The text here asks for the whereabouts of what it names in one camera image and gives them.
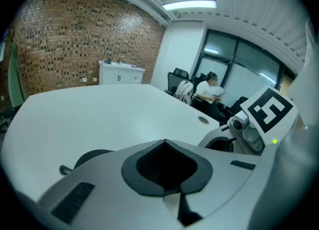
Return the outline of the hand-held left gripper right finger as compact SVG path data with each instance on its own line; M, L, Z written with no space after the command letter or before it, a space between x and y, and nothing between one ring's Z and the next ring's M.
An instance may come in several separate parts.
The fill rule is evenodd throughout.
M164 198L168 213L165 226L247 226L260 187L249 187L257 178L254 172L260 156L246 155L179 141L165 140L169 161L179 167L192 184L201 186L195 193Z

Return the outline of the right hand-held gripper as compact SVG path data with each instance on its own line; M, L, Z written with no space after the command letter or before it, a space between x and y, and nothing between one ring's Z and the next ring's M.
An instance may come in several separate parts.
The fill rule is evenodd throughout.
M263 87L240 107L241 110L228 120L228 126L210 131L198 146L260 155L266 146L279 145L294 129L298 117L293 101L271 86Z

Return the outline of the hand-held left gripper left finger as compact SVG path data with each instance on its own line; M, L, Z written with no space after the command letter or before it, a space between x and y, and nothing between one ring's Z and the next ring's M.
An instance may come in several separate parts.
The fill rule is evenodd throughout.
M50 187L38 203L50 213L79 184L94 186L69 225L76 230L178 230L180 222L162 197L142 196L124 181L121 168L147 142L97 156Z

